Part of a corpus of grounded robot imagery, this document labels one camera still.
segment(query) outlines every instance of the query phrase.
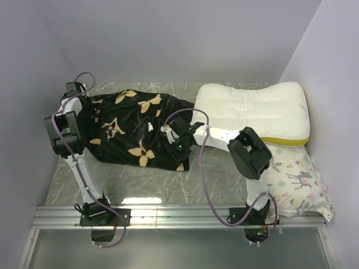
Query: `metal frame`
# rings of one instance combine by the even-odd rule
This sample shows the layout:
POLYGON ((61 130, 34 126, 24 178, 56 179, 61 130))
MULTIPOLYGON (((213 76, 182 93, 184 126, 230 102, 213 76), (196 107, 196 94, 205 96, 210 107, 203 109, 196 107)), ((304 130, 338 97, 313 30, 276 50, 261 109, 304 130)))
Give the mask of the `metal frame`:
POLYGON ((335 255, 335 250, 333 247, 332 240, 330 240, 330 236, 328 233, 327 227, 318 227, 319 236, 321 239, 321 243, 324 248, 326 260, 328 261, 330 269, 340 268, 337 256, 335 255))
MULTIPOLYGON (((218 214, 225 219, 230 207, 244 204, 217 205, 218 214)), ((208 205, 126 205, 113 208, 131 209, 131 225, 128 229, 216 229, 225 228, 213 215, 208 205)), ((79 226, 80 213, 73 207, 38 207, 32 229, 91 229, 79 226)), ((317 213, 308 212, 295 217, 280 217, 280 226, 286 228, 326 227, 325 219, 317 213)), ((238 226, 236 228, 261 228, 261 226, 238 226)), ((96 229, 112 229, 99 226, 96 229)))
MULTIPOLYGON (((245 204, 217 205, 218 214, 225 219, 230 207, 245 207, 245 204)), ((213 215, 208 205, 123 205, 113 208, 131 209, 131 224, 128 229, 229 229, 213 215)), ((27 269, 36 245, 40 229, 91 229, 79 226, 80 213, 73 207, 39 206, 30 227, 18 269, 27 269)), ((318 228, 321 242, 330 269, 340 268, 332 242, 329 238, 326 221, 319 213, 307 212, 294 217, 281 216, 277 226, 282 228, 318 228)), ((261 228, 261 226, 237 226, 235 229, 261 228)), ((112 229, 99 226, 96 229, 112 229)))
POLYGON ((36 245, 36 241, 39 236, 39 229, 30 229, 29 234, 27 235, 27 239, 24 245, 24 250, 22 251, 22 255, 20 257, 19 265, 17 269, 28 269, 30 265, 31 258, 33 256, 34 248, 36 245))

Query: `floral pattern cloth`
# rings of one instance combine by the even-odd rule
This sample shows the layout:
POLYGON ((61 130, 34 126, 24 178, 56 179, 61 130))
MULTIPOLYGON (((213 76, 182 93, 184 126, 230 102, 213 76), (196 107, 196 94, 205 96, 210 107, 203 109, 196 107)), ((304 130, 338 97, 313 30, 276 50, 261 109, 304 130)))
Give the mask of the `floral pattern cloth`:
MULTIPOLYGON (((269 193, 275 197, 278 214, 291 217, 317 211, 330 221, 334 210, 307 149, 304 146, 267 147, 272 158, 260 180, 266 181, 269 193)), ((274 221, 274 205, 271 203, 267 222, 274 221)))
MULTIPOLYGON (((173 112, 194 104, 168 94, 125 90, 82 100, 79 114, 86 146, 105 163, 188 171, 188 158, 179 162, 163 146, 160 128, 173 112)), ((191 122, 192 111, 180 115, 191 122)))

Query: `white fabric with deer print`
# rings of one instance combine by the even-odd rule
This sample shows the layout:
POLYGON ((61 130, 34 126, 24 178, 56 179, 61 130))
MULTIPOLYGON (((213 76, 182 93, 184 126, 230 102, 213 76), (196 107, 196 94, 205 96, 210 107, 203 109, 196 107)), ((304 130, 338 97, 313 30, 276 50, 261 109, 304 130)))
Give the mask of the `white fabric with deer print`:
MULTIPOLYGON (((306 148, 268 145, 272 153, 269 168, 260 180, 278 204, 278 214, 291 217, 307 211, 317 211, 328 221, 334 210, 323 183, 306 148)), ((274 205, 270 207, 267 223, 274 221, 274 205)))

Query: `yellow pillow edge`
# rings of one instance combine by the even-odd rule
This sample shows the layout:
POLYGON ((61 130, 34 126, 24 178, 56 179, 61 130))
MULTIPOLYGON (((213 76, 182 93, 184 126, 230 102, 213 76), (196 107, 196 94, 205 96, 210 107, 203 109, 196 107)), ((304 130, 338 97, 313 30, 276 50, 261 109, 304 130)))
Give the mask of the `yellow pillow edge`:
POLYGON ((279 146, 300 147, 304 146, 305 143, 308 142, 309 137, 299 140, 289 140, 275 137, 261 137, 261 139, 265 143, 275 144, 279 146))

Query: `white wall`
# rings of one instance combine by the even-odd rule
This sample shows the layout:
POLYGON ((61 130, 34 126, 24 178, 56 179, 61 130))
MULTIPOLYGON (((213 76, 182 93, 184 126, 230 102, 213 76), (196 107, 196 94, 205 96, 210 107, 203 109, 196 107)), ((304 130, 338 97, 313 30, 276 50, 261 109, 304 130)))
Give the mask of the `white wall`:
POLYGON ((43 119, 72 79, 30 0, 0 3, 0 267, 16 268, 56 156, 43 119))
POLYGON ((281 81, 310 109, 310 150, 335 208, 329 230, 342 268, 359 267, 359 1, 323 0, 281 81))
POLYGON ((320 0, 34 0, 73 75, 278 82, 320 0))

